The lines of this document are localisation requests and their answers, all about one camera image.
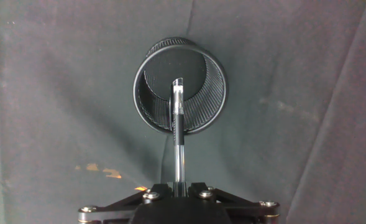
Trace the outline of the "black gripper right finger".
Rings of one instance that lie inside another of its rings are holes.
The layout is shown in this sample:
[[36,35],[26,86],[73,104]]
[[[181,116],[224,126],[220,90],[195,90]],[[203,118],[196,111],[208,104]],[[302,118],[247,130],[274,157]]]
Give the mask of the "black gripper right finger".
[[280,204],[272,200],[251,202],[223,190],[208,187],[204,182],[192,183],[188,195],[198,205],[194,211],[204,215],[207,223],[271,223],[279,222]]

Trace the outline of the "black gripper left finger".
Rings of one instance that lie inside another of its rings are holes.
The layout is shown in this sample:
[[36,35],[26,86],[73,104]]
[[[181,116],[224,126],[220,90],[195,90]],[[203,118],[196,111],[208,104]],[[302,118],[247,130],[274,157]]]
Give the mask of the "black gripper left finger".
[[78,223],[107,223],[114,220],[129,220],[140,205],[156,202],[173,195],[168,184],[155,184],[118,202],[99,207],[86,205],[78,210]]

